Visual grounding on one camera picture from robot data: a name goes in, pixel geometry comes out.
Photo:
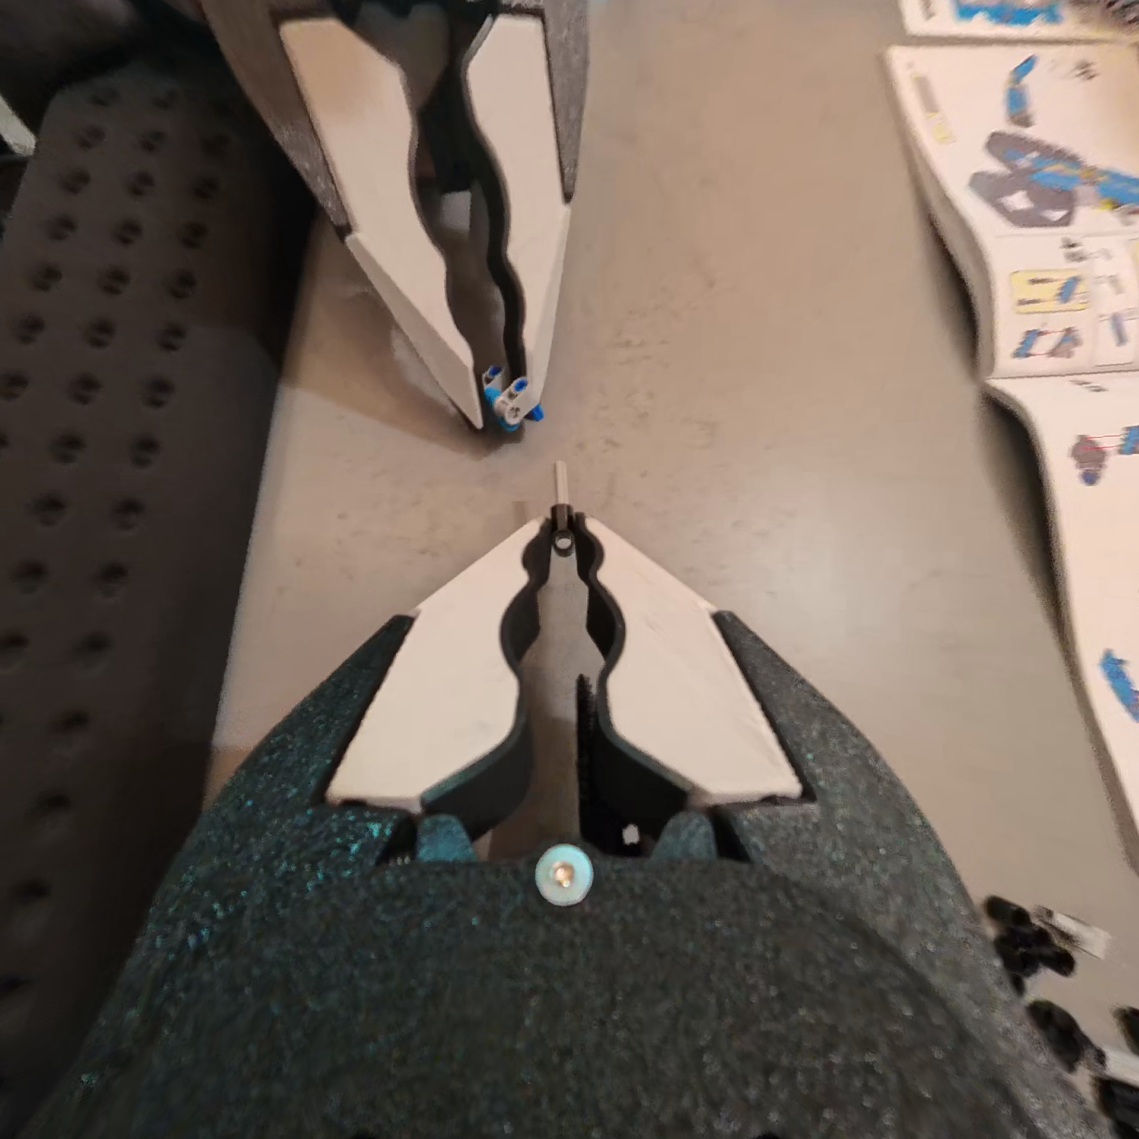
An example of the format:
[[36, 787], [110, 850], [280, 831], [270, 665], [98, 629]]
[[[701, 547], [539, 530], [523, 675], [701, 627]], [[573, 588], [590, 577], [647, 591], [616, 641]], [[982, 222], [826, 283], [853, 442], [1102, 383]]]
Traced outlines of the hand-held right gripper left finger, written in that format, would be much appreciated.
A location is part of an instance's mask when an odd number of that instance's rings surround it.
[[325, 798], [455, 816], [482, 838], [533, 769], [521, 659], [540, 630], [548, 522], [532, 519], [422, 600]]

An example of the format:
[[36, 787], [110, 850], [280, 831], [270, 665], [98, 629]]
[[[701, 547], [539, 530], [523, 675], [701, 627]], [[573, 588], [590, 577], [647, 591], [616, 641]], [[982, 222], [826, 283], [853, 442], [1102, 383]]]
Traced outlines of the instruction booklet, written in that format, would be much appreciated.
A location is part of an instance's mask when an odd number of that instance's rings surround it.
[[1032, 442], [1064, 629], [1135, 863], [1137, 46], [916, 42], [885, 67], [970, 293], [981, 385]]

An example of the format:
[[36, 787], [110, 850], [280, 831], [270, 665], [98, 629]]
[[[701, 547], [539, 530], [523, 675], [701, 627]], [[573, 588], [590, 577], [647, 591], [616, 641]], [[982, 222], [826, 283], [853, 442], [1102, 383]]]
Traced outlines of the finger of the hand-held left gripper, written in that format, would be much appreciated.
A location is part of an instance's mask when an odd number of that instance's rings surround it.
[[461, 91], [478, 169], [489, 176], [489, 264], [504, 295], [506, 375], [543, 402], [571, 222], [562, 188], [540, 28], [486, 23], [466, 51]]
[[280, 38], [346, 207], [346, 246], [436, 383], [480, 430], [475, 358], [415, 194], [418, 115], [405, 69], [338, 16], [284, 21]]

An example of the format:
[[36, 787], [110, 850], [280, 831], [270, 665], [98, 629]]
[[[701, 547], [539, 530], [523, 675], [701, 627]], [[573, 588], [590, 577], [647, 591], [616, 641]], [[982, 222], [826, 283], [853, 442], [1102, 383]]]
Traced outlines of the dark perforated panel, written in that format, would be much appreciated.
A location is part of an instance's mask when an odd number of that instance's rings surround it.
[[3, 1136], [205, 796], [311, 200], [216, 53], [60, 91], [3, 244]]

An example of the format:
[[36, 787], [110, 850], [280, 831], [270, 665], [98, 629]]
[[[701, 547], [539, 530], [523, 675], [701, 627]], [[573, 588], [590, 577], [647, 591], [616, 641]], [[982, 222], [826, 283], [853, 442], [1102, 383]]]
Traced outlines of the blue sticker sheet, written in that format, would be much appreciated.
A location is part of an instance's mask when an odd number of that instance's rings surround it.
[[1108, 2], [901, 1], [905, 30], [920, 38], [1020, 42], [1137, 42], [1137, 19], [1115, 16]]

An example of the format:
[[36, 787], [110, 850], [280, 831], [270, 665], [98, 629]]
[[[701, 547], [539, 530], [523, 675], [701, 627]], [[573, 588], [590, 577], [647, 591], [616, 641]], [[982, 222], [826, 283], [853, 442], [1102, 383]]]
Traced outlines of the pile of building pieces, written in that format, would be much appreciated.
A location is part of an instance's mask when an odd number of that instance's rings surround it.
[[1030, 1021], [1064, 1072], [1089, 1078], [1092, 1098], [1112, 1136], [1138, 1136], [1138, 1009], [1119, 1006], [1112, 1017], [1122, 1046], [1097, 1044], [1066, 1007], [1031, 995], [1031, 981], [1047, 973], [1072, 977], [1083, 957], [1106, 961], [1112, 937], [1074, 915], [1040, 905], [1030, 910], [1000, 895], [985, 899], [993, 946]]

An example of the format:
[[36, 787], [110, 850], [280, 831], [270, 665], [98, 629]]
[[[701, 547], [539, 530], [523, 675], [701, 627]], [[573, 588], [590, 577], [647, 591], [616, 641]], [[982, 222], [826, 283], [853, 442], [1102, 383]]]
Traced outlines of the grey desk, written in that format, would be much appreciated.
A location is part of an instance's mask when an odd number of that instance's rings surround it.
[[1110, 933], [1034, 995], [1125, 1049], [1134, 842], [1058, 623], [1031, 440], [979, 389], [882, 53], [898, 2], [593, 2], [546, 421], [452, 411], [325, 217], [205, 801], [329, 672], [547, 512], [552, 467], [906, 783], [971, 895]]

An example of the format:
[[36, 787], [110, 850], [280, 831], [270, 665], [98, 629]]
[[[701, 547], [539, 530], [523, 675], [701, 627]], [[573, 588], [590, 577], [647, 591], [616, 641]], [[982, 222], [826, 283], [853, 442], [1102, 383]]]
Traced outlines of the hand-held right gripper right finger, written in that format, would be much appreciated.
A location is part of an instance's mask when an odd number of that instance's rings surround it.
[[685, 811], [800, 802], [803, 777], [723, 633], [722, 611], [613, 528], [575, 523], [603, 655], [593, 695], [593, 787], [659, 836]]

